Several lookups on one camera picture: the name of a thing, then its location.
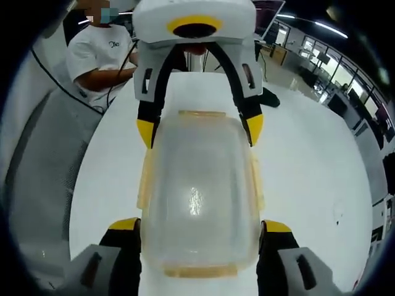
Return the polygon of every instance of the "floor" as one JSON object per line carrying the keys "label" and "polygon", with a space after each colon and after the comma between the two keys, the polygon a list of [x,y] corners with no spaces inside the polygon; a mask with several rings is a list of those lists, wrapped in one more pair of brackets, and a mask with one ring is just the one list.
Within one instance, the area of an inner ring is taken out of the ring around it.
{"label": "floor", "polygon": [[[264,77],[265,81],[291,89],[293,91],[300,91],[306,97],[309,97],[317,102],[320,100],[321,95],[316,94],[310,86],[304,83],[300,76],[282,68],[269,56],[263,57],[264,59],[262,58],[262,55],[259,56],[258,63],[261,65],[262,69],[266,69],[266,76]],[[209,54],[207,57],[205,72],[224,73],[222,67],[216,69],[218,66],[219,62],[217,59],[212,54]]]}

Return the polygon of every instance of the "desk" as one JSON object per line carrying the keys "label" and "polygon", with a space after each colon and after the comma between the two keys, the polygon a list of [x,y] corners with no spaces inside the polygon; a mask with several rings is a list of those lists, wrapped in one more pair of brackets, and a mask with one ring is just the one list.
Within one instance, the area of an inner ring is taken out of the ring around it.
{"label": "desk", "polygon": [[[342,118],[297,92],[265,87],[281,100],[262,106],[264,129],[254,147],[263,179],[261,219],[291,227],[332,270],[334,282],[351,290],[370,246],[372,204],[355,140]],[[98,244],[114,221],[141,216],[136,208],[145,146],[136,127],[133,82],[122,89],[101,120],[75,185],[70,217],[70,254]],[[228,80],[220,73],[172,73],[164,116],[180,109],[224,111],[238,118]],[[258,295],[256,266],[238,277],[187,280],[164,277],[142,259],[140,295]]]}

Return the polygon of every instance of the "ceiling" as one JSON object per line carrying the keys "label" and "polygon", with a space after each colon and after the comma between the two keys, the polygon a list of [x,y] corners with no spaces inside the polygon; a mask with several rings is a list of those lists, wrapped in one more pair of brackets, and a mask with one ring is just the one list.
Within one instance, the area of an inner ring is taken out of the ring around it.
{"label": "ceiling", "polygon": [[313,23],[282,18],[292,27],[321,39],[354,60],[386,94],[395,93],[379,75],[379,68],[388,71],[390,81],[394,78],[393,57],[390,47],[392,32],[391,9],[384,2],[362,2],[351,0],[287,0],[282,14],[295,15],[301,19],[319,21],[348,35],[348,39],[332,36],[317,28]]}

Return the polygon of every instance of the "transparent plastic container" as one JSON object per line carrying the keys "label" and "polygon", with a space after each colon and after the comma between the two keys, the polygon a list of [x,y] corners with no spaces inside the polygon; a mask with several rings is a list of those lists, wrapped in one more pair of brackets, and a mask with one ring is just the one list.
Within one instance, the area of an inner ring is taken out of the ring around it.
{"label": "transparent plastic container", "polygon": [[207,112],[163,119],[139,191],[144,259],[168,276],[237,274],[258,256],[259,181],[238,120]]}

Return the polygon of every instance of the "ceiling light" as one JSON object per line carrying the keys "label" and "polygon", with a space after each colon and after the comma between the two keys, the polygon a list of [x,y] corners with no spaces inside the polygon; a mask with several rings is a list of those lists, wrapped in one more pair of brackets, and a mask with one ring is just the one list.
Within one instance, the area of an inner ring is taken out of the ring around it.
{"label": "ceiling light", "polygon": [[323,28],[325,28],[325,29],[331,30],[332,32],[334,32],[334,33],[336,33],[336,34],[339,34],[339,35],[342,36],[343,38],[348,38],[348,36],[347,36],[346,34],[340,32],[340,31],[338,31],[338,30],[336,30],[336,29],[334,29],[334,28],[332,28],[332,27],[329,27],[329,26],[327,26],[327,25],[324,25],[323,23],[320,23],[320,22],[314,22],[314,23],[315,23],[316,25],[320,26],[320,27],[323,27]]}
{"label": "ceiling light", "polygon": [[287,19],[294,19],[295,18],[293,15],[288,15],[288,14],[278,14],[277,17],[286,17]]}
{"label": "ceiling light", "polygon": [[82,25],[83,23],[87,23],[87,22],[90,22],[90,20],[83,20],[82,22],[79,22],[78,24]]}

